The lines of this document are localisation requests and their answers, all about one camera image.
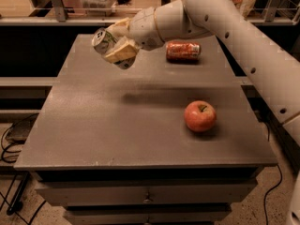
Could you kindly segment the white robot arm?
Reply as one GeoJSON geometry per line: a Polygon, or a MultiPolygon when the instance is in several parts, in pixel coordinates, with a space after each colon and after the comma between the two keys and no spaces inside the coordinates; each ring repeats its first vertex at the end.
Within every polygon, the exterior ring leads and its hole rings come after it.
{"type": "Polygon", "coordinates": [[[177,0],[147,8],[109,27],[115,63],[177,38],[214,35],[229,50],[285,131],[300,144],[300,63],[236,9],[232,0],[177,0]]]}

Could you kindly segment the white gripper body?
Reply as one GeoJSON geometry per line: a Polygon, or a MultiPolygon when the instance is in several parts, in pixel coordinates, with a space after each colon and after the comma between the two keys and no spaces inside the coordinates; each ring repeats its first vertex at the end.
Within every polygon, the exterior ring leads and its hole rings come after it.
{"type": "Polygon", "coordinates": [[[152,51],[161,47],[161,39],[156,21],[155,9],[149,7],[139,11],[129,23],[129,36],[134,39],[143,50],[152,51]]]}

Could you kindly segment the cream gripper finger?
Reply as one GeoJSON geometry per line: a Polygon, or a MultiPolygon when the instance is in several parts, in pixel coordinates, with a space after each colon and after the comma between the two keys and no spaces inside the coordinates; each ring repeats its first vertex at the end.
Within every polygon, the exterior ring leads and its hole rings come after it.
{"type": "Polygon", "coordinates": [[[122,37],[102,57],[107,62],[116,63],[135,57],[140,48],[141,46],[134,39],[122,37]]]}
{"type": "Polygon", "coordinates": [[[125,18],[110,25],[107,28],[107,31],[110,32],[116,38],[128,37],[129,24],[130,24],[130,18],[125,18]]]}

